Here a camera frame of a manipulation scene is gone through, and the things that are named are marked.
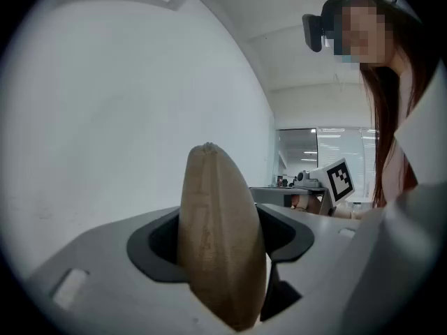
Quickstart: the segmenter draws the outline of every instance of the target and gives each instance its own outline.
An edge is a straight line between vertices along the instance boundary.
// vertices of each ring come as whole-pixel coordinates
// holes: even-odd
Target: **fluorescent light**
[[[340,132],[340,131],[344,131],[343,128],[323,128],[321,131],[323,131],[324,133],[333,133],[333,132]]]

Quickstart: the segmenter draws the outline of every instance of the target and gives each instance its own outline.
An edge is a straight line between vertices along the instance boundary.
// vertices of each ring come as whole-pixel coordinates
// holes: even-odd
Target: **neck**
[[[400,77],[400,75],[409,67],[409,61],[403,51],[396,50],[387,67],[395,71],[395,73]]]

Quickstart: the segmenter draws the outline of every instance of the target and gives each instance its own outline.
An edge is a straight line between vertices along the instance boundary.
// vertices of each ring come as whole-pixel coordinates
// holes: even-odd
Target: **tapered brown object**
[[[254,325],[265,296],[263,233],[244,177],[215,144],[188,156],[177,263],[197,298],[226,324],[238,331]]]

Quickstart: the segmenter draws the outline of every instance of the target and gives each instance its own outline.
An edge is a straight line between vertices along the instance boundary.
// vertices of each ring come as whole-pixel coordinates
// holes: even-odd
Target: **person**
[[[373,206],[384,207],[417,184],[394,132],[422,97],[439,55],[422,23],[386,0],[342,0],[341,14],[334,21],[337,18],[341,19],[342,54],[359,63],[367,97],[374,104]],[[306,210],[316,213],[318,209],[310,198]],[[334,216],[351,217],[337,211]]]

